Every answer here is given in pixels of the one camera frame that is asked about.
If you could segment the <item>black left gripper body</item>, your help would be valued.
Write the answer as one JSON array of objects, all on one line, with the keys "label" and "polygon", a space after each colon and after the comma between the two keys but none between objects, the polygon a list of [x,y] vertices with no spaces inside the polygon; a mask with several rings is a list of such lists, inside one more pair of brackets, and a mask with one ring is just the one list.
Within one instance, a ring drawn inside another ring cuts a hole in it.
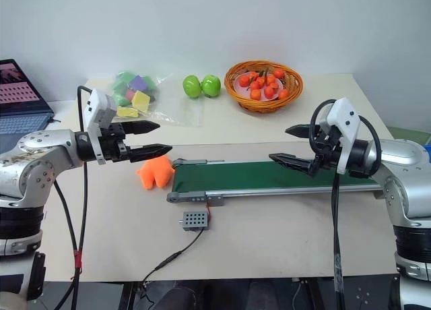
[{"label": "black left gripper body", "polygon": [[122,123],[111,123],[108,128],[101,129],[99,143],[105,160],[120,162],[129,159],[125,138],[126,132]]}]

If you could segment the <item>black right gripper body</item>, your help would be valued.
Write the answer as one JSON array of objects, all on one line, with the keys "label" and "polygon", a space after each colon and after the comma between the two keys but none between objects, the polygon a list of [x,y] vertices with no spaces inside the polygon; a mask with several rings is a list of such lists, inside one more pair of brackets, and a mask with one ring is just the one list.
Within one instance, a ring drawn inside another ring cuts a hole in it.
[{"label": "black right gripper body", "polygon": [[311,125],[311,148],[315,153],[311,162],[311,171],[330,169],[337,166],[341,148],[341,132],[334,125],[324,130],[320,125]]}]

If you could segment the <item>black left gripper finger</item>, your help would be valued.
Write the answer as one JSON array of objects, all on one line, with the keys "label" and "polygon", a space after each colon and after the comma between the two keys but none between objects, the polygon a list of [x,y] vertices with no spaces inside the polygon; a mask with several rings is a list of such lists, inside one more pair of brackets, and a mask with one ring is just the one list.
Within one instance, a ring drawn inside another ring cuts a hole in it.
[{"label": "black left gripper finger", "polygon": [[129,161],[140,162],[150,160],[167,154],[172,146],[166,144],[149,144],[129,147]]},{"label": "black left gripper finger", "polygon": [[129,122],[123,122],[122,128],[125,132],[125,134],[145,134],[149,133],[151,131],[154,131],[158,128],[160,128],[160,125],[158,123],[154,123],[153,121],[129,121]]}]

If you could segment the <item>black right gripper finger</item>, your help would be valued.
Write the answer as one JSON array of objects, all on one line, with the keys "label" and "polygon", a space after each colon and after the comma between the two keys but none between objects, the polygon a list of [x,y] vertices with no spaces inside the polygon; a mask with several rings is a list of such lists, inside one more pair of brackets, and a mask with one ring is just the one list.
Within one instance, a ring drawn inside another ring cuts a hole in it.
[{"label": "black right gripper finger", "polygon": [[285,168],[299,171],[310,177],[314,177],[319,170],[318,160],[306,160],[297,158],[295,155],[285,153],[272,153],[269,154],[269,157],[272,159],[272,161]]},{"label": "black right gripper finger", "polygon": [[285,130],[286,134],[293,135],[299,138],[309,138],[310,137],[310,124],[299,124],[294,125]]}]

